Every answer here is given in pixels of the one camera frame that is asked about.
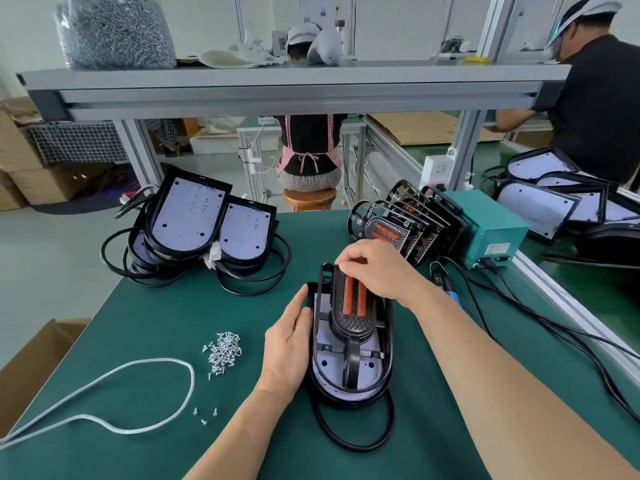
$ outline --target wooden stool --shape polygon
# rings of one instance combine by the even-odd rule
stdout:
[[[296,192],[284,189],[284,201],[293,207],[294,212],[303,210],[331,210],[335,200],[335,189],[318,190],[317,192]]]

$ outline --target checkered apron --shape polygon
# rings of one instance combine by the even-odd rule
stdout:
[[[284,146],[282,149],[282,156],[278,161],[278,167],[276,168],[276,172],[278,173],[278,175],[282,173],[284,168],[289,164],[289,161],[295,156],[298,156],[298,159],[301,162],[300,174],[302,174],[302,169],[305,167],[305,160],[307,157],[311,158],[311,160],[313,161],[316,167],[316,173],[318,173],[317,161],[322,155],[328,156],[336,167],[342,167],[342,163],[340,162],[340,158],[338,157],[338,150],[333,144],[333,115],[327,114],[326,119],[329,131],[329,148],[327,149],[327,151],[325,153],[296,153],[291,147],[291,116],[285,116],[284,121],[285,128],[287,129],[287,142],[290,146]]]

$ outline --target worker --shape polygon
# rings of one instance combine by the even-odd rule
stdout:
[[[498,111],[496,126],[513,131],[546,111],[553,145],[581,170],[625,185],[640,165],[640,47],[609,33],[621,7],[581,0],[569,8],[549,42],[554,58],[572,66],[557,102]]]
[[[416,316],[493,480],[640,479],[610,444],[395,247],[364,239],[348,246],[336,263]],[[184,480],[257,477],[273,429],[308,367],[312,313],[301,309],[306,299],[305,285],[268,329],[253,392]]]
[[[287,55],[292,62],[307,60],[311,43],[320,33],[315,23],[303,23],[287,33]],[[342,165],[337,146],[346,114],[276,116],[282,128],[282,156],[277,173],[285,189],[313,192],[334,189]]]

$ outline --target gray floor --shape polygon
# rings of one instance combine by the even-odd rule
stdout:
[[[265,154],[265,163],[271,164]],[[235,154],[196,155],[160,159],[179,167],[223,180],[233,193],[247,192],[242,163]],[[268,186],[281,190],[274,171]],[[334,209],[343,208],[340,195]],[[290,212],[282,197],[270,204]],[[115,209],[76,216],[52,216],[33,209],[0,212],[0,368],[48,320],[92,317],[100,309],[119,277],[99,257],[105,238],[132,224],[132,213],[120,220]],[[115,263],[125,242],[114,241],[108,257]]]

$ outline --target black shirt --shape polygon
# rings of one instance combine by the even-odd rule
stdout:
[[[583,171],[627,183],[640,165],[640,47],[599,37],[567,58],[571,72],[547,111],[553,145]]]
[[[291,142],[287,141],[287,128],[284,116],[275,116],[282,128],[282,144],[290,147],[296,153],[326,153],[329,148],[329,128],[326,114],[299,114],[291,117]],[[347,119],[346,114],[333,115],[333,145],[334,148],[340,143],[340,127]],[[305,159],[305,166],[300,173],[302,162],[299,158],[293,157],[284,168],[290,175],[324,175],[334,170],[336,166],[326,155],[319,155],[316,161],[318,172],[311,159]]]

